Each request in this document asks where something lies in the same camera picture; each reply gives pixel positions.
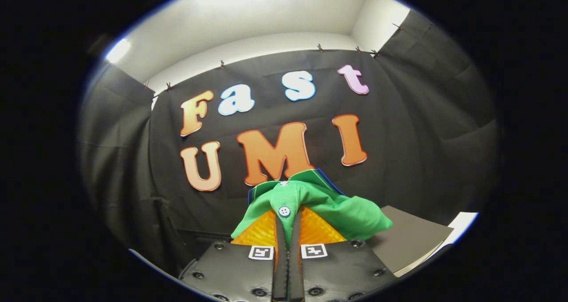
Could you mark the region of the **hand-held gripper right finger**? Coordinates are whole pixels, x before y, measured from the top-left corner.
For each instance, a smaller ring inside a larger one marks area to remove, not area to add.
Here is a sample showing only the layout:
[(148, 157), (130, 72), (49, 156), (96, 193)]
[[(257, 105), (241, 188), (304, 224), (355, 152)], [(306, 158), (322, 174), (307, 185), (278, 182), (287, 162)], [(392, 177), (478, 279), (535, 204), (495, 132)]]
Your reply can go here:
[(397, 281), (363, 240), (345, 239), (314, 211), (300, 208), (288, 256), (291, 302), (357, 302)]

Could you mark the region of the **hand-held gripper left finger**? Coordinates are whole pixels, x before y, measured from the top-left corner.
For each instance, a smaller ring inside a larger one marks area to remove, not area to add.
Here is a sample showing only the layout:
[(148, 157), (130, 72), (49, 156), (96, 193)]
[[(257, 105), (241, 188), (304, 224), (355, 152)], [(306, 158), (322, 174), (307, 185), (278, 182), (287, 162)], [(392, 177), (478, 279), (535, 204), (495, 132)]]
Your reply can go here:
[(218, 302), (281, 302), (288, 252), (281, 221), (265, 212), (231, 242), (213, 242), (180, 273), (181, 282)]

